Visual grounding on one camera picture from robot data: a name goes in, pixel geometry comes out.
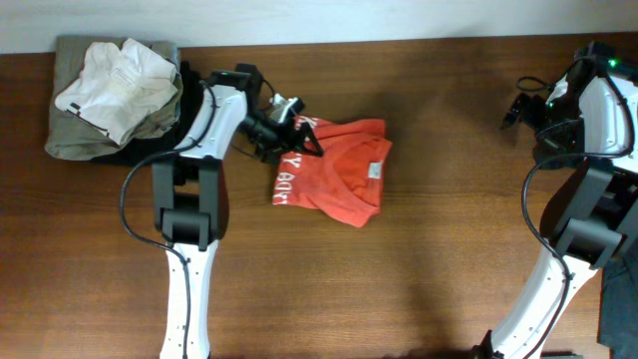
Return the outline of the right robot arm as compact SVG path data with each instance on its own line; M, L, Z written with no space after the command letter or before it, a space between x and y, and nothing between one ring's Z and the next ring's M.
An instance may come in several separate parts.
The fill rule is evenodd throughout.
M538 260L473 358L539 358L580 288L637 241L637 66L593 41L551 83L522 88L502 125L534 131L521 212Z

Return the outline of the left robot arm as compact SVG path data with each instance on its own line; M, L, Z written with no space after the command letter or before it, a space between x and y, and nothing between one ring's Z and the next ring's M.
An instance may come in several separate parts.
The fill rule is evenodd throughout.
M202 101L173 158L152 165L154 220L168 252L166 330L159 356L210 356L207 314L213 261L229 222L223 160L237 133L257 159L277 163L287 153L324 154L308 125L295 125L298 98L273 94L261 109L266 81L258 68L238 64L214 71L202 84Z

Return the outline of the red orange t-shirt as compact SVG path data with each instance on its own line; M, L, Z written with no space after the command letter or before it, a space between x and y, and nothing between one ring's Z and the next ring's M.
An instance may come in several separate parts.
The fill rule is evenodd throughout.
M386 122L362 119L346 124L298 116L324 151L322 157L288 153L281 157L272 203L318 209L333 219L364 226L381 209L384 164L392 143Z

